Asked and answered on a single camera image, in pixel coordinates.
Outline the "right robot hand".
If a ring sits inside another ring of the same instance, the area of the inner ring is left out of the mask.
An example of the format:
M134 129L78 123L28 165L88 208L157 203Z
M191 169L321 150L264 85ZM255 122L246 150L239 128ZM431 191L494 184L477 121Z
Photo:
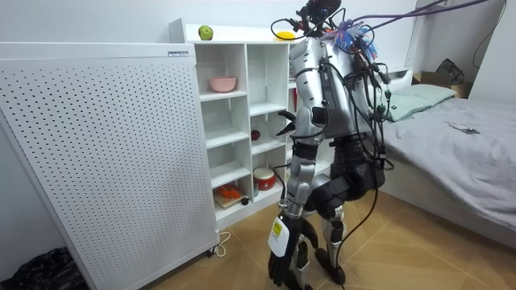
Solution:
M289 120L289 123L287 124L287 126L285 128L283 128L282 130L280 130L277 133L277 136L286 135L290 131L294 131L295 130L296 116L293 113L290 113L287 110L282 110L282 111L278 112L278 115L286 118L287 120Z

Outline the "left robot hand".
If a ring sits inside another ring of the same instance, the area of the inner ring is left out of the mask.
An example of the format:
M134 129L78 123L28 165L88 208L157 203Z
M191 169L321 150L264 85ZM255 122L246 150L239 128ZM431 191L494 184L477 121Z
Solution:
M268 237L268 277L276 286L312 289L306 278L310 266L308 242L318 248L318 235L305 218L290 218L283 212L275 218Z

